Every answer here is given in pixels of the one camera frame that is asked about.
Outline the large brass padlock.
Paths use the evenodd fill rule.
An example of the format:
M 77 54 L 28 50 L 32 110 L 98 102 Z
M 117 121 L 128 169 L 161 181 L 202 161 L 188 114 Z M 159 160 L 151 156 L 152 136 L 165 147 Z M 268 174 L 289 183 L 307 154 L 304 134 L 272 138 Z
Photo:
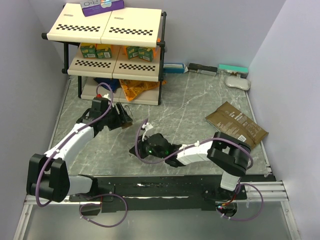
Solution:
M 133 113 L 128 104 L 123 106 L 123 124 L 122 129 L 126 129 L 133 125 Z

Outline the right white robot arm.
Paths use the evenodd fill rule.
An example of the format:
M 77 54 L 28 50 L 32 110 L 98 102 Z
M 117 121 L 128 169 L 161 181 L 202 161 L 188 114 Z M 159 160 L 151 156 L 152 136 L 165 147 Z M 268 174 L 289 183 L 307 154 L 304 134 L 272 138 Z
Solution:
M 253 166 L 251 147 L 240 139 L 223 132 L 194 144 L 171 144 L 160 133 L 150 136 L 137 135 L 129 153 L 142 162 L 154 156 L 171 167 L 185 167 L 199 162 L 212 162 L 223 170 L 218 193 L 230 199 L 247 170 Z

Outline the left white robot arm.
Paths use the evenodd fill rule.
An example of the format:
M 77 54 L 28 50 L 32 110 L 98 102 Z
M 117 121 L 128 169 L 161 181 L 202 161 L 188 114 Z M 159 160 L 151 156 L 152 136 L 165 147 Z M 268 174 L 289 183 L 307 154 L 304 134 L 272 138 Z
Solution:
M 127 128 L 133 119 L 120 102 L 95 97 L 91 107 L 77 119 L 72 130 L 52 149 L 35 153 L 29 160 L 26 193 L 49 202 L 62 202 L 66 196 L 81 194 L 87 201 L 99 195 L 95 177 L 69 175 L 68 169 L 80 151 L 104 128 Z

